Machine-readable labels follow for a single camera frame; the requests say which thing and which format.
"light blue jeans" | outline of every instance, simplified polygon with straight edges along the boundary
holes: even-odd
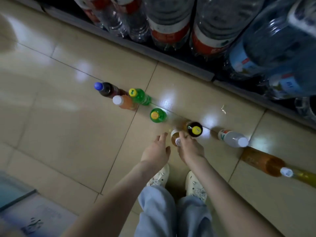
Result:
[[[181,198],[176,206],[171,194],[155,185],[145,187],[138,201],[144,212],[135,237],[215,237],[211,213],[196,196]]]

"person's left hand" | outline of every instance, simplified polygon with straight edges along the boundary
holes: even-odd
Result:
[[[142,155],[141,161],[150,164],[156,174],[168,162],[171,153],[170,146],[166,147],[166,138],[168,133],[158,135],[153,143],[148,146]]]

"yellow bottle cap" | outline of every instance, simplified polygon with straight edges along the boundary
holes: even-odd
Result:
[[[137,95],[137,90],[134,88],[131,88],[128,93],[131,97],[135,97]]]
[[[159,118],[159,113],[156,112],[156,111],[153,111],[151,114],[150,114],[150,117],[154,120],[157,120]]]
[[[201,133],[201,131],[202,131],[201,128],[198,127],[198,126],[194,126],[192,128],[192,133],[195,134],[195,135],[199,135]]]

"blue bottle cap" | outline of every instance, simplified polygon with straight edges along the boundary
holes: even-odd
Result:
[[[94,88],[97,90],[97,91],[101,91],[103,89],[103,84],[101,82],[96,82],[94,84]]]

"clear water bottle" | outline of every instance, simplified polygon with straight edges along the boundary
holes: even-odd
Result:
[[[249,79],[315,46],[316,33],[306,30],[315,29],[314,6],[315,0],[277,0],[267,6],[226,54],[224,68],[231,79]]]
[[[143,0],[151,37],[163,51],[176,51],[189,37],[194,0]]]
[[[294,104],[302,117],[316,122],[316,96],[298,97]]]
[[[110,0],[83,0],[107,31],[118,37],[126,37],[127,30]]]
[[[150,31],[142,0],[111,1],[120,13],[130,38],[135,42],[146,42],[150,37]]]
[[[265,0],[197,0],[190,37],[194,56],[219,57],[255,18]]]
[[[307,51],[287,65],[269,71],[258,84],[273,100],[316,95],[316,49]]]
[[[89,19],[93,22],[97,27],[103,28],[102,22],[94,15],[91,8],[89,8],[83,0],[74,0],[77,5],[84,11],[84,13],[89,17]]]

